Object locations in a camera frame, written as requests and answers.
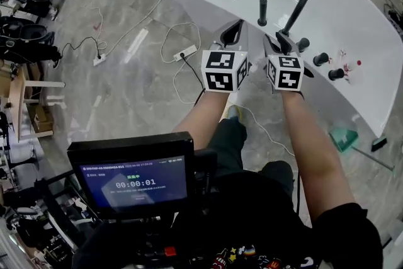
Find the concrete floor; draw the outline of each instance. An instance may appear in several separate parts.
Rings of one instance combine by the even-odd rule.
[[[59,17],[48,23],[56,31],[56,45],[63,48],[67,42],[77,46],[84,37],[97,37],[101,16],[103,32],[99,40],[108,42],[109,51],[119,38],[137,24],[158,0],[66,0]],[[372,0],[383,10],[384,0]],[[94,42],[86,40],[73,51],[67,48],[60,67],[48,69],[47,79],[64,81],[64,89],[52,89],[47,94],[64,96],[64,104],[52,108],[55,117],[55,135],[41,139],[45,155],[56,173],[70,169],[66,149],[73,140],[98,140],[170,132],[190,111],[192,105],[182,104],[173,88],[172,79],[180,65],[165,64],[160,48],[169,29],[177,23],[191,21],[175,0],[162,0],[157,9],[134,28],[111,52],[106,61],[93,67],[96,54]],[[128,49],[145,29],[148,34],[133,56]],[[201,49],[210,45],[211,35],[201,30]],[[164,58],[192,44],[198,38],[194,27],[175,28],[164,46]],[[201,53],[190,63],[200,70]],[[291,149],[284,124],[281,98],[272,95],[267,87],[253,79],[244,82],[237,95],[237,103],[250,108],[257,120],[270,132],[274,140]],[[194,101],[201,88],[192,71],[185,67],[176,78],[178,91],[185,101]],[[268,161],[286,160],[297,174],[295,160],[285,150],[272,144],[264,132],[244,112],[248,139],[242,152],[246,169],[257,171]],[[388,237],[388,225],[403,210],[403,87],[397,93],[394,109],[385,129],[389,143],[375,155],[395,164],[394,175],[356,152],[341,156],[353,193],[380,231],[383,240]],[[368,150],[373,137],[360,132],[362,148]],[[296,190],[293,196],[297,200]],[[302,197],[301,218],[309,222]]]

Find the blue screen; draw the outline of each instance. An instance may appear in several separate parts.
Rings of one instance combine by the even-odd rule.
[[[98,207],[119,209],[187,197],[184,156],[80,169]]]

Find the white power strip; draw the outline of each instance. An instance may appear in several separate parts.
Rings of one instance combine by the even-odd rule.
[[[174,60],[179,61],[182,59],[181,53],[184,53],[184,57],[189,56],[193,53],[197,52],[197,48],[195,45],[192,45],[191,47],[188,47],[186,50],[182,50],[179,53],[174,55]]]

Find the red button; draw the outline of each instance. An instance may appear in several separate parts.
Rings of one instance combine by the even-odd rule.
[[[165,255],[166,256],[176,256],[176,250],[174,246],[167,246],[165,248]]]

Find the green shoe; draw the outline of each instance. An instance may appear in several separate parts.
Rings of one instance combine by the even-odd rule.
[[[227,113],[225,114],[226,119],[237,119],[240,123],[242,123],[242,112],[241,109],[237,105],[232,105],[228,108]]]

